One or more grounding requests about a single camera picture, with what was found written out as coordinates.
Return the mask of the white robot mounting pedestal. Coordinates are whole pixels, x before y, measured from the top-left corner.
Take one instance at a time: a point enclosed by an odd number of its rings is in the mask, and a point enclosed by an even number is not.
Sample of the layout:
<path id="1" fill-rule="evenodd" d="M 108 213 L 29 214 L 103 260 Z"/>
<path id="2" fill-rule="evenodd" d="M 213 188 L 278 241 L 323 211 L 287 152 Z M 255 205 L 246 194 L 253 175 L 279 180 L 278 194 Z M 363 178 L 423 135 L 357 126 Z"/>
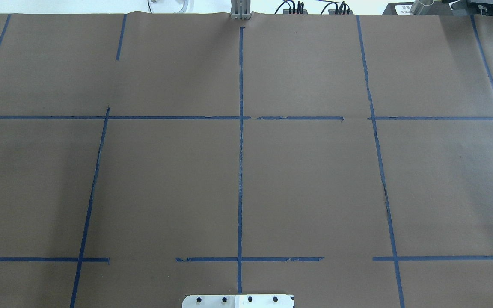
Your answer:
<path id="1" fill-rule="evenodd" d="M 191 295 L 182 301 L 183 308 L 294 308 L 289 294 L 219 294 Z"/>

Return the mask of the silver metal cup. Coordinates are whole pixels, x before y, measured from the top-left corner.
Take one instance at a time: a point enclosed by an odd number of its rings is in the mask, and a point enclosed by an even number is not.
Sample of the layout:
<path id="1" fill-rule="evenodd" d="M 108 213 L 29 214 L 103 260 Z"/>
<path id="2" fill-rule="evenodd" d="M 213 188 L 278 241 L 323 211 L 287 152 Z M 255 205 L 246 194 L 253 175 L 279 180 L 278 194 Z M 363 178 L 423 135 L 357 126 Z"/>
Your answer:
<path id="1" fill-rule="evenodd" d="M 410 8 L 411 15 L 427 15 L 432 7 L 434 0 L 415 0 Z"/>

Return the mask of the brown paper table cover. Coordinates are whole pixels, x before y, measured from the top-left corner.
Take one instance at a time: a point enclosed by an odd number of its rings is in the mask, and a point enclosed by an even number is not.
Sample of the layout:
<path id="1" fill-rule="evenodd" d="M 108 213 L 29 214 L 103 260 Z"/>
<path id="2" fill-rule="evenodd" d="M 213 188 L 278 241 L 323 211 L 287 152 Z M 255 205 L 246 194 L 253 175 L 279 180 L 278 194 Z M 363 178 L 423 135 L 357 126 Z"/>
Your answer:
<path id="1" fill-rule="evenodd" d="M 0 14 L 0 308 L 493 308 L 493 16 Z"/>

